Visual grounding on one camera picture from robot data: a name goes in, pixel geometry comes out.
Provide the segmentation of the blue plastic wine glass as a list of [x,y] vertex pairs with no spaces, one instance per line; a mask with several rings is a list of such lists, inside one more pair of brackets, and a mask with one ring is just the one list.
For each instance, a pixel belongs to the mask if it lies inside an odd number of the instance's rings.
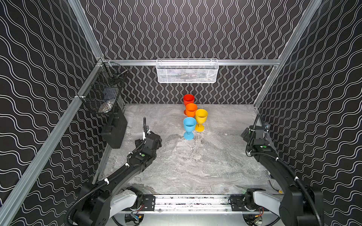
[[193,117],[187,117],[184,119],[183,126],[186,131],[184,133],[184,138],[186,140],[192,140],[194,138],[193,131],[195,130],[196,124],[197,124],[197,121]]

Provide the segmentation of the orange plastic wine glass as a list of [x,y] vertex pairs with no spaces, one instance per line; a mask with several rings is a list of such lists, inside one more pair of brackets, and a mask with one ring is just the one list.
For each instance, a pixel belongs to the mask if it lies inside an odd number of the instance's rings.
[[186,109],[185,109],[186,115],[188,117],[195,117],[197,109],[198,109],[198,106],[196,104],[188,103],[186,105]]

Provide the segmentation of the yellow plastic wine glass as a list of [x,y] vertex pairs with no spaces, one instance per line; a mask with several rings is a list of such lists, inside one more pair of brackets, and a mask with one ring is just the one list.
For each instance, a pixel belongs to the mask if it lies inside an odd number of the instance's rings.
[[208,117],[208,112],[205,109],[198,109],[195,114],[195,119],[197,121],[197,125],[195,127],[195,131],[203,132],[205,127],[204,123],[206,122]]

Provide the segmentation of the red plastic wine glass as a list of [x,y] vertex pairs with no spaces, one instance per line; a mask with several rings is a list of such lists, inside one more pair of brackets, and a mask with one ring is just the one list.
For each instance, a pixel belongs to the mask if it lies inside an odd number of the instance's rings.
[[195,97],[191,94],[186,94],[184,97],[183,97],[183,103],[184,105],[186,106],[188,103],[194,103],[195,101]]

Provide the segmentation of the bubble blue glass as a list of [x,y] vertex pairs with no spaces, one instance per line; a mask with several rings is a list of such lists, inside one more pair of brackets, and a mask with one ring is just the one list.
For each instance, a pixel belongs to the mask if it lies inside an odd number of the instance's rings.
[[263,182],[268,171],[246,155],[246,144],[240,136],[230,134],[197,134],[192,140],[172,134],[157,152],[156,172],[168,178]]

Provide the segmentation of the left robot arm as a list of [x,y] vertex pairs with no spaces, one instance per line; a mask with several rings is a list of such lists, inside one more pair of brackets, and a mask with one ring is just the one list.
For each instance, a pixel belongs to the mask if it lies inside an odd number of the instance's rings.
[[138,147],[127,155],[125,165],[116,172],[96,184],[84,184],[78,199],[65,213],[64,225],[104,226],[111,216],[112,198],[130,179],[152,164],[161,146],[161,137],[152,133],[139,142]]

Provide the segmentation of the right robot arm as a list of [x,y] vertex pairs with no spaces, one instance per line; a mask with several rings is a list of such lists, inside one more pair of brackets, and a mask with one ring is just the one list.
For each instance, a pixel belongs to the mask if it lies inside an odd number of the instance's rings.
[[271,173],[283,192],[278,196],[263,189],[250,188],[245,193],[245,206],[251,210],[264,207],[276,214],[286,226],[322,226],[322,191],[304,185],[295,172],[278,157],[265,139],[263,126],[249,126],[241,136],[247,142],[246,153]]

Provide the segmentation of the black speaker box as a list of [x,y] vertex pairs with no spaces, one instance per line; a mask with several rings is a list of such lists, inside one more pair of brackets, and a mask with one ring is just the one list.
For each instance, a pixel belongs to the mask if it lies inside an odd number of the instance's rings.
[[128,122],[122,109],[118,109],[118,111],[111,115],[108,123],[103,127],[101,135],[112,149],[119,149],[121,147],[127,124]]

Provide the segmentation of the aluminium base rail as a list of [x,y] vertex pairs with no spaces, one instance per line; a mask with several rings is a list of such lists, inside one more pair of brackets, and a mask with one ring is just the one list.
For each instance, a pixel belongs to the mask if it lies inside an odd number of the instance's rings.
[[83,200],[75,207],[95,216],[97,213],[108,217],[122,211],[169,212],[258,212],[262,209],[278,216],[286,211],[288,215],[299,213],[306,206],[302,197],[270,194],[263,190],[247,192],[244,195],[144,195],[125,190],[110,197],[108,194],[95,195]]

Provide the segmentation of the aluminium frame corner post left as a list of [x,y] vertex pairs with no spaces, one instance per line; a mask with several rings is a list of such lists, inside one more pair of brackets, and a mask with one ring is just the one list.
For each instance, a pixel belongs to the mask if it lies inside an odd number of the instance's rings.
[[95,58],[104,59],[104,55],[100,49],[99,43],[96,40],[92,27],[87,19],[86,13],[79,0],[69,0],[69,5],[85,35],[91,51]]

